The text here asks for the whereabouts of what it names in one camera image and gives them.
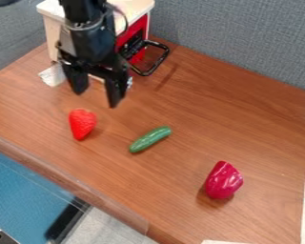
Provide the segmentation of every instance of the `plastic vegetable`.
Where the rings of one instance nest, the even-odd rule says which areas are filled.
[[[136,141],[134,141],[130,145],[130,152],[137,153],[149,148],[152,144],[156,143],[157,141],[161,140],[162,138],[169,136],[172,133],[172,130],[168,126],[163,126],[156,128],[144,136],[140,137]]]
[[[243,177],[231,164],[219,161],[207,177],[205,188],[210,198],[228,198],[243,185]]]

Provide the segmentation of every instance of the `green cucumber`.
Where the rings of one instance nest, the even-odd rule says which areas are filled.
[[[134,141],[130,145],[130,152],[131,153],[138,153],[149,148],[152,144],[156,143],[157,141],[169,136],[172,133],[172,130],[168,126],[163,126],[156,128],[144,136],[140,137],[136,141]]]

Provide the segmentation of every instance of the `gray carpet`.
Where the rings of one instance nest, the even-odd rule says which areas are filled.
[[[157,244],[117,219],[90,208],[62,244]]]
[[[45,41],[42,16],[36,5],[42,0],[21,0],[0,8],[0,70]]]

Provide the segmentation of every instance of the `red strawberry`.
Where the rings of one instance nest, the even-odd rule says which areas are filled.
[[[77,109],[69,113],[69,122],[74,138],[82,140],[94,129],[97,120],[93,112]]]

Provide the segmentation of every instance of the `floor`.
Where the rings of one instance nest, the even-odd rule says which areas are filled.
[[[156,244],[153,240],[91,207],[73,227],[63,244]]]

